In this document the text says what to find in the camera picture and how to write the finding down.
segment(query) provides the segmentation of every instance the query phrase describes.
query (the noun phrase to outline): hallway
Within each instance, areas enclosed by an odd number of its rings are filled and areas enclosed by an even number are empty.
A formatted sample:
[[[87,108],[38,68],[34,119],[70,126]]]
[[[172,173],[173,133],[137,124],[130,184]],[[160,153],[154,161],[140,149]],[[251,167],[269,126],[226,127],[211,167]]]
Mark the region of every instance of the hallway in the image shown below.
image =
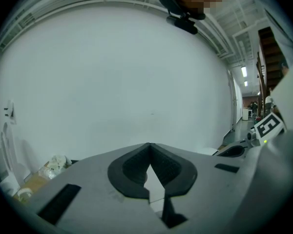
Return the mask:
[[[236,127],[235,127],[235,131],[229,133],[223,141],[223,145],[227,146],[233,142],[239,141],[241,139],[245,139],[246,138],[246,134],[248,132],[248,130],[254,126],[254,121],[253,119],[249,119],[249,120],[239,120],[239,122],[237,123]]]

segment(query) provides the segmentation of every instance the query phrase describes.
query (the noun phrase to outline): white wall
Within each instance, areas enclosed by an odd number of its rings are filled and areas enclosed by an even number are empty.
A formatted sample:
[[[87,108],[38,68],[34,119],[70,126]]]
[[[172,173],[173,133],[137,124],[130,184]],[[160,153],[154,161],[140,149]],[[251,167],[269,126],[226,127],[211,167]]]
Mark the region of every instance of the white wall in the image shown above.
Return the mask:
[[[17,39],[0,63],[20,163],[160,142],[218,148],[230,129],[226,68],[198,38],[128,8],[79,8]],[[0,115],[0,132],[6,118]]]
[[[243,108],[243,99],[240,86],[233,78],[234,88],[235,88],[235,96],[236,96],[236,122],[240,120],[242,117],[242,108]]]

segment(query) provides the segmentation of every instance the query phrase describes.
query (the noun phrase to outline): white cylinder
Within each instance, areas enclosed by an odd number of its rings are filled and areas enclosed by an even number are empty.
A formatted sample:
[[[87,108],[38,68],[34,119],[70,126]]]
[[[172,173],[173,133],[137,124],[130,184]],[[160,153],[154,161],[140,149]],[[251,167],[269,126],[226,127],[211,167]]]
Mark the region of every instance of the white cylinder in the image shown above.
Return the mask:
[[[249,109],[248,108],[243,108],[242,120],[249,120]]]

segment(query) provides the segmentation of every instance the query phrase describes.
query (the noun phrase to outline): plastic bag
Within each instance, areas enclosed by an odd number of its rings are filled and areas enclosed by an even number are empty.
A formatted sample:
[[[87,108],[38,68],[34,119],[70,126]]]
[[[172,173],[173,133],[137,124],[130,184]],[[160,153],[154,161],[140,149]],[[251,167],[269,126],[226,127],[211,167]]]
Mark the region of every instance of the plastic bag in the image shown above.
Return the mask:
[[[50,179],[55,178],[60,173],[57,173],[57,172],[55,172],[54,170],[52,170],[52,169],[50,169],[48,167],[42,166],[39,169],[38,174],[39,174],[40,177],[44,177],[44,178],[50,180]]]

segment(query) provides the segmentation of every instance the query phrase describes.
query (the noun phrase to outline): ceiling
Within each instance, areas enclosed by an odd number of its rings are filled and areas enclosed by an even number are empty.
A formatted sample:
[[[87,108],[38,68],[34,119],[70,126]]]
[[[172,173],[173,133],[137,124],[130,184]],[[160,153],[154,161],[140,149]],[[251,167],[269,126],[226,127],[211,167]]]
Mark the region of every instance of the ceiling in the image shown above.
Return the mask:
[[[18,36],[35,23],[68,8],[91,3],[130,3],[148,11],[167,10],[159,0],[21,0],[0,31],[0,50],[4,51]],[[223,0],[206,11],[206,19],[197,21],[198,37],[205,40],[222,59],[241,88],[243,96],[257,95],[258,30],[268,27],[263,9],[255,0]],[[243,77],[241,67],[247,67]]]

